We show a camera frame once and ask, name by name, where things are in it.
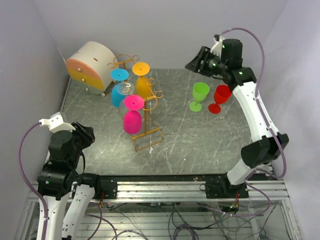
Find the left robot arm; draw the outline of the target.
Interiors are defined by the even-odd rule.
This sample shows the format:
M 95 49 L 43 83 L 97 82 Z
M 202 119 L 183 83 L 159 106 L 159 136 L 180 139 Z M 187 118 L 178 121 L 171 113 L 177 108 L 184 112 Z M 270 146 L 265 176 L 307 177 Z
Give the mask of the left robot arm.
M 38 192 L 47 206 L 40 215 L 48 213 L 47 240 L 74 240 L 82 217 L 91 201 L 102 193 L 101 177 L 94 173 L 78 174 L 83 150 L 96 140 L 94 129 L 78 122 L 72 130 L 59 130 L 50 138 L 49 161 L 37 178 Z

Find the clear wine glass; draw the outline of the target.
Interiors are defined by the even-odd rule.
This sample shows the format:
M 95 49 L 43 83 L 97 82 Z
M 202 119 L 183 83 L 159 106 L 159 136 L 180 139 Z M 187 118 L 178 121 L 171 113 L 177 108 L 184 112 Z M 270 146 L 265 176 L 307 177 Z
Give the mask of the clear wine glass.
M 121 95 L 121 101 L 119 103 L 118 112 L 120 117 L 123 119 L 125 114 L 129 109 L 125 106 L 125 98 L 133 95 L 135 92 L 135 85 L 129 81 L 122 81 L 119 83 L 119 86 L 116 88 L 117 92 Z

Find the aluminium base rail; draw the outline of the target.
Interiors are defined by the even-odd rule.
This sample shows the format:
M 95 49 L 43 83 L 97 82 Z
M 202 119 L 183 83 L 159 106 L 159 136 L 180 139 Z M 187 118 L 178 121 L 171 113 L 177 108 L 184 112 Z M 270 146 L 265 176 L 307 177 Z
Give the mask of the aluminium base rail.
M 232 193 L 222 189 L 221 174 L 102 176 L 103 200 L 109 203 L 217 202 L 289 200 L 283 180 L 254 174 Z

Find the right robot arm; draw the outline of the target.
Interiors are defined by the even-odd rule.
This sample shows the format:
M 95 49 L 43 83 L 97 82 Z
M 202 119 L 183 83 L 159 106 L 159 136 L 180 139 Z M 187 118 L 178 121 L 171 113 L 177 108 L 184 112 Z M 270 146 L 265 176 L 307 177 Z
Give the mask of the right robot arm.
M 254 171 L 263 172 L 268 165 L 284 153 L 289 143 L 271 120 L 265 105 L 259 99 L 258 80 L 250 67 L 243 66 L 243 44 L 238 39 L 220 37 L 213 47 L 202 46 L 185 69 L 219 78 L 238 101 L 248 123 L 251 140 L 240 151 L 240 160 L 215 185 L 219 195 L 233 197 L 246 188 L 245 181 Z

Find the blue plastic wine glass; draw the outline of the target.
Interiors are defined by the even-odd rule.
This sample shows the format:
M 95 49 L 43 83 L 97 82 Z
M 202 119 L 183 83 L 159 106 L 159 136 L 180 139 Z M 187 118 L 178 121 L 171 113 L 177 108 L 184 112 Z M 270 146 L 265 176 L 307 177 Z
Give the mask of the blue plastic wine glass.
M 122 85 L 122 83 L 128 79 L 129 72 L 123 68 L 117 68 L 111 71 L 110 77 L 118 82 L 115 84 L 111 91 L 111 104 L 118 108 L 120 106 L 121 101 L 125 98 L 124 94 L 121 94 L 118 89 Z

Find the orange plastic wine glass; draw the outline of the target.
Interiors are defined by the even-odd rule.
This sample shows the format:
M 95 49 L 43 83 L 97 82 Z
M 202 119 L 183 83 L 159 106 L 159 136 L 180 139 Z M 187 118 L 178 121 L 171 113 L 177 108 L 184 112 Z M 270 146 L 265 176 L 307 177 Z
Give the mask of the orange plastic wine glass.
M 132 67 L 132 72 L 138 76 L 135 82 L 136 94 L 146 99 L 152 96 L 151 81 L 146 77 L 150 71 L 150 66 L 146 62 L 137 62 Z

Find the white semicircular drawer box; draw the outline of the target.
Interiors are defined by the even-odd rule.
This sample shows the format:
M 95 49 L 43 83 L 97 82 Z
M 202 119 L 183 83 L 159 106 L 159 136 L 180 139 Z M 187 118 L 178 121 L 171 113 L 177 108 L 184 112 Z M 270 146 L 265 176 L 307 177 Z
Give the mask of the white semicircular drawer box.
M 114 81 L 110 66 L 117 63 L 115 54 L 103 44 L 88 41 L 66 60 L 70 77 L 83 90 L 94 95 L 105 95 Z

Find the red plastic wine glass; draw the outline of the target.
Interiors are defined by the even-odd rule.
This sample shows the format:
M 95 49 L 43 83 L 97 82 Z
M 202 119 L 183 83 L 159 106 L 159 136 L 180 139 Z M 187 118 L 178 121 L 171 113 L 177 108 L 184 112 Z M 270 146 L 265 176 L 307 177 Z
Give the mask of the red plastic wine glass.
M 232 92 L 227 85 L 219 85 L 213 95 L 214 103 L 208 106 L 208 110 L 212 114 L 219 114 L 221 112 L 220 105 L 226 103 L 231 97 Z

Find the pink plastic wine glass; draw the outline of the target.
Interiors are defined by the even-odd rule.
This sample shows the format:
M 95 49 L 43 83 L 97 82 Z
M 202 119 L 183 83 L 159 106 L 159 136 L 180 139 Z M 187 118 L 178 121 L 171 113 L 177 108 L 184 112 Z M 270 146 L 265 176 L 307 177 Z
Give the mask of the pink plastic wine glass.
M 123 130 L 126 133 L 134 135 L 142 129 L 142 116 L 139 110 L 144 107 L 144 103 L 144 99 L 136 94 L 124 99 L 124 106 L 128 110 L 123 117 Z

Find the green plastic wine glass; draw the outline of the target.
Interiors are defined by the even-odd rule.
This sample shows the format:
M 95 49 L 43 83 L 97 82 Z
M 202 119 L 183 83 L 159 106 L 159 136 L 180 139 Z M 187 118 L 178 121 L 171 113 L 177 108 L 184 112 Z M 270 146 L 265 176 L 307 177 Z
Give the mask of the green plastic wine glass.
M 193 101 L 189 104 L 189 109 L 193 112 L 199 112 L 202 109 L 201 102 L 206 99 L 210 92 L 210 87 L 204 82 L 197 82 L 193 85 Z

